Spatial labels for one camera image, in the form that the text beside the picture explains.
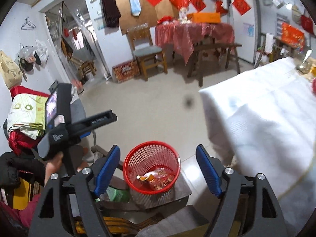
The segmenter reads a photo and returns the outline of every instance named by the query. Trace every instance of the basket rim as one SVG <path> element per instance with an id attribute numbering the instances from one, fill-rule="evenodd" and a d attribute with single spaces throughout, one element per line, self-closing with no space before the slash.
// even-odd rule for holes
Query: basket rim
<path id="1" fill-rule="evenodd" d="M 177 170 L 176 175 L 175 175 L 174 179 L 172 180 L 172 182 L 170 184 L 168 184 L 166 187 L 162 188 L 161 190 L 157 190 L 157 191 L 143 191 L 143 190 L 136 188 L 132 184 L 132 182 L 129 180 L 129 178 L 127 177 L 127 173 L 126 173 L 128 162 L 131 159 L 131 157 L 135 154 L 135 152 L 137 152 L 139 149 L 141 149 L 145 146 L 149 146 L 149 145 L 161 145 L 161 146 L 168 148 L 176 156 L 177 161 L 178 161 L 178 170 Z M 173 187 L 176 180 L 178 179 L 178 177 L 180 175 L 180 171 L 181 171 L 181 160 L 180 160 L 179 154 L 176 152 L 176 150 L 172 146 L 170 146 L 169 144 L 162 142 L 162 141 L 146 141 L 146 142 L 143 142 L 143 143 L 137 145 L 126 156 L 126 158 L 124 160 L 124 164 L 123 164 L 123 176 L 124 176 L 124 180 L 128 184 L 128 186 L 130 188 L 132 188 L 133 190 L 141 193 L 141 194 L 147 194 L 147 195 L 159 194 L 159 193 L 167 192 L 168 190 L 170 190 Z"/>

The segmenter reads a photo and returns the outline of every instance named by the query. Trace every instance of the brown paper bag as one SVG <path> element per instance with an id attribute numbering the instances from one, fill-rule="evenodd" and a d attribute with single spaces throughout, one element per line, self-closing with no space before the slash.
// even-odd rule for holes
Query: brown paper bag
<path id="1" fill-rule="evenodd" d="M 20 85 L 22 82 L 22 72 L 19 66 L 2 50 L 0 51 L 0 73 L 8 89 Z"/>

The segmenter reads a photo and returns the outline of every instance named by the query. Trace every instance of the brown wooden board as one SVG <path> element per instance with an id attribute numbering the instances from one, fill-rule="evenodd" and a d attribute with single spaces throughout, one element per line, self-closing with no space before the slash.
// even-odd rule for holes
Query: brown wooden board
<path id="1" fill-rule="evenodd" d="M 118 9 L 121 12 L 120 27 L 122 34 L 126 34 L 128 28 L 135 27 L 144 23 L 148 23 L 150 27 L 157 26 L 157 20 L 163 16 L 178 17 L 176 8 L 169 2 L 163 0 L 155 7 L 146 0 L 139 0 L 142 11 L 139 17 L 134 17 L 131 14 L 130 0 L 116 0 Z"/>

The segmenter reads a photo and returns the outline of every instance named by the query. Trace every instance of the red plastic basket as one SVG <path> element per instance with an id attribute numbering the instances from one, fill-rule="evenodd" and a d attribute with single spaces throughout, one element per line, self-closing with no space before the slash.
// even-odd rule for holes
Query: red plastic basket
<path id="1" fill-rule="evenodd" d="M 167 167 L 175 177 L 170 184 L 158 191 L 153 191 L 148 183 L 136 179 L 157 167 Z M 142 194 L 159 194 L 172 188 L 180 174 L 181 162 L 178 153 L 170 145 L 161 141 L 141 143 L 127 155 L 124 166 L 124 179 L 130 188 Z"/>

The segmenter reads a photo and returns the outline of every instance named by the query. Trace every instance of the white tablecloth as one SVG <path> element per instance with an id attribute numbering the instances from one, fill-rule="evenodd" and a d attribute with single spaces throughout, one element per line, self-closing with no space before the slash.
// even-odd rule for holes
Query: white tablecloth
<path id="1" fill-rule="evenodd" d="M 316 207 L 316 97 L 284 58 L 200 90 L 210 141 L 224 165 L 266 175 L 290 236 Z"/>

